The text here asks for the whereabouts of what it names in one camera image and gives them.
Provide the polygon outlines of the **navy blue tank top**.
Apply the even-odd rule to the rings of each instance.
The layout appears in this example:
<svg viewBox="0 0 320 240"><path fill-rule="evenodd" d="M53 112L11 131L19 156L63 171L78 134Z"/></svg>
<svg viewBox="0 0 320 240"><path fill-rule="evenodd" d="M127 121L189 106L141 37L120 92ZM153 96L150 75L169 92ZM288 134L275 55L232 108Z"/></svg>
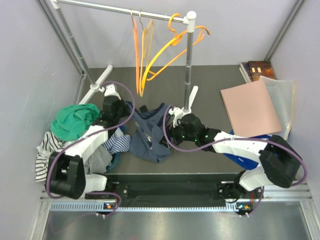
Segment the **navy blue tank top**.
<svg viewBox="0 0 320 240"><path fill-rule="evenodd" d="M163 118L167 107L167 104L161 103L153 110L134 110L132 118L136 131L131 138L129 148L132 155L153 163L160 163L172 154L163 131Z"/></svg>

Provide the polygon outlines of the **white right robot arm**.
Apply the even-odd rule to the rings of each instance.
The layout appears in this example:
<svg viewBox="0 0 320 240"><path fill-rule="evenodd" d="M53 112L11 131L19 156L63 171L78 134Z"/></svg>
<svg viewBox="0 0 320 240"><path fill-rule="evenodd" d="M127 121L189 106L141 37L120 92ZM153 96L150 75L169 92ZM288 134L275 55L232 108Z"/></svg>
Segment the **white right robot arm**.
<svg viewBox="0 0 320 240"><path fill-rule="evenodd" d="M192 142L196 148L188 152L207 151L240 158L244 171L234 180L233 192L245 198L260 187L275 185L288 189L299 169L306 174L306 166L299 154L279 135L271 138L247 138L232 135L219 129L205 127L194 114L184 114L180 108L168 106L162 129L167 144L178 151L179 144Z"/></svg>

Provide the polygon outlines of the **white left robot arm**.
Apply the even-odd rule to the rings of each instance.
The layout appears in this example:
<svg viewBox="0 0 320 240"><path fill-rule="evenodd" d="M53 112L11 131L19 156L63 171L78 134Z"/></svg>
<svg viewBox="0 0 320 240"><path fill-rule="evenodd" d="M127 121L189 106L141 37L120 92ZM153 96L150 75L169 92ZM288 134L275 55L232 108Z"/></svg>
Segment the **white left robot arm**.
<svg viewBox="0 0 320 240"><path fill-rule="evenodd" d="M83 194L97 193L102 198L109 198L114 187L107 182L108 178L98 174L87 175L84 164L107 141L109 131L117 130L132 116L132 113L117 113L115 120L106 117L98 119L97 124L90 126L81 138L62 151L53 153L54 158L49 161L45 182L47 195L52 199L67 197L76 200Z"/></svg>

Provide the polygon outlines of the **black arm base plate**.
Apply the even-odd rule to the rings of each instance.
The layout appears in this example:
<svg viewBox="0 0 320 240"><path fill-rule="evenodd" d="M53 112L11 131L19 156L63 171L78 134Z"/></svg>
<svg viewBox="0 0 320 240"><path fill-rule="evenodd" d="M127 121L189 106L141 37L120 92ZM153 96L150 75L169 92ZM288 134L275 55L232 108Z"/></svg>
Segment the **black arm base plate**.
<svg viewBox="0 0 320 240"><path fill-rule="evenodd" d="M244 192L235 173L109 174L106 190L118 194L121 207L222 207L226 202L259 199L262 190Z"/></svg>

